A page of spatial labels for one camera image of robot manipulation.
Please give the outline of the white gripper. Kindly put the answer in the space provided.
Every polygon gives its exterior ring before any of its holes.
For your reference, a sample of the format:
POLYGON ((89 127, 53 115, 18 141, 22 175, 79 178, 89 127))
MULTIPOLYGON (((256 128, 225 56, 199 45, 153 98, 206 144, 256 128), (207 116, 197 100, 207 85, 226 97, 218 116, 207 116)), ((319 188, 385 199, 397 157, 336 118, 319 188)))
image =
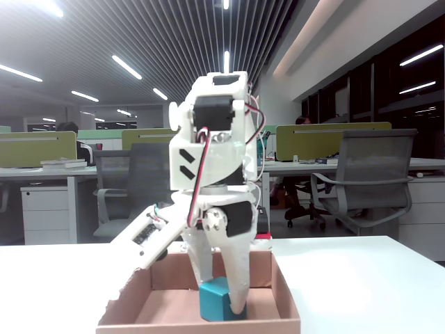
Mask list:
POLYGON ((213 279, 213 254, 218 248, 225 266, 230 308, 244 310, 250 288, 250 242, 257 234, 257 200, 253 186, 206 186, 172 194, 163 209, 169 222, 184 222, 181 237, 198 286, 213 279))

